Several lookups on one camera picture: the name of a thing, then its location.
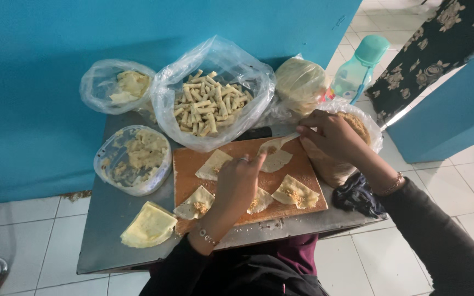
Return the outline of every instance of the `white tile floor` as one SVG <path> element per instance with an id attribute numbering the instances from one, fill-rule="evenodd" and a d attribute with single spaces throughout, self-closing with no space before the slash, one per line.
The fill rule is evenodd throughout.
<path id="1" fill-rule="evenodd" d="M 425 11 L 437 5 L 434 0 L 424 6 L 419 3 L 363 1 L 326 72 L 334 75 L 352 57 L 361 38 L 378 32 L 392 43 L 380 64 L 381 73 L 424 21 Z M 432 85 L 422 98 L 442 82 Z M 366 97 L 356 105 L 375 116 Z M 405 163 L 392 139 L 385 132 L 383 135 L 380 155 L 425 190 L 474 239 L 474 146 L 443 162 L 411 165 Z M 0 294 L 138 295 L 149 279 L 147 272 L 76 275 L 89 200 L 72 203 L 53 197 L 0 204 L 0 257 L 9 260 L 11 270 Z M 425 267 L 392 220 L 319 241 L 315 262 L 321 283 L 333 296 L 413 296 L 427 295 L 432 290 Z"/>

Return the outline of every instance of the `metal table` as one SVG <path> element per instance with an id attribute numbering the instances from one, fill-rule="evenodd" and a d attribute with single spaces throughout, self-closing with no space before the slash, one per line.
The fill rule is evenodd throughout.
<path id="1" fill-rule="evenodd" d="M 157 125 L 148 124 L 135 112 L 109 115 L 102 143 L 122 127 L 135 124 L 146 125 L 161 132 Z M 270 128 L 272 128 L 273 136 L 283 136 L 295 131 L 295 126 L 283 125 Z M 182 147 L 172 139 L 168 138 L 168 140 L 171 149 Z M 332 188 L 319 177 L 318 180 L 329 205 L 328 210 L 236 226 L 228 232 L 215 249 L 246 246 L 310 233 L 324 233 L 320 237 L 326 237 L 357 228 L 366 223 L 388 219 L 387 216 L 372 219 L 358 212 L 345 212 L 336 209 L 331 200 Z M 114 186 L 104 183 L 96 176 L 76 273 L 134 271 L 137 266 L 164 259 L 178 244 L 181 237 L 173 234 L 171 238 L 158 246 L 136 249 L 123 245 L 120 234 L 128 227 L 146 201 L 155 202 L 172 212 L 174 209 L 173 199 L 173 174 L 169 175 L 156 192 L 145 197 L 128 195 Z"/>

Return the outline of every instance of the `water bottle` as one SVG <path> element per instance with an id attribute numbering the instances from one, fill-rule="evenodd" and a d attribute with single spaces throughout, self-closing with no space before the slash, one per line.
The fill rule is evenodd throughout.
<path id="1" fill-rule="evenodd" d="M 372 81 L 374 66 L 380 62 L 389 45 L 387 39 L 378 35 L 363 38 L 352 58 L 339 67 L 326 91 L 325 100 L 354 104 Z"/>

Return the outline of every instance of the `turquoise bottle cap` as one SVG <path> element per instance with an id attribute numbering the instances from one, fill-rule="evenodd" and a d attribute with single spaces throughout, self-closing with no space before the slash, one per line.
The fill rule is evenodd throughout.
<path id="1" fill-rule="evenodd" d="M 362 63 L 374 66 L 389 49 L 389 41 L 379 35 L 367 35 L 361 41 L 354 56 Z"/>

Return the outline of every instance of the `blue wall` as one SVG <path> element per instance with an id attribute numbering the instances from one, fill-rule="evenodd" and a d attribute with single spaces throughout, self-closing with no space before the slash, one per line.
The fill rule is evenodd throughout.
<path id="1" fill-rule="evenodd" d="M 78 86 L 104 58 L 155 71 L 219 34 L 279 66 L 323 67 L 361 0 L 0 0 L 0 202 L 90 189 L 105 115 Z"/>
<path id="2" fill-rule="evenodd" d="M 474 145 L 474 59 L 387 131 L 408 163 L 444 160 Z"/>

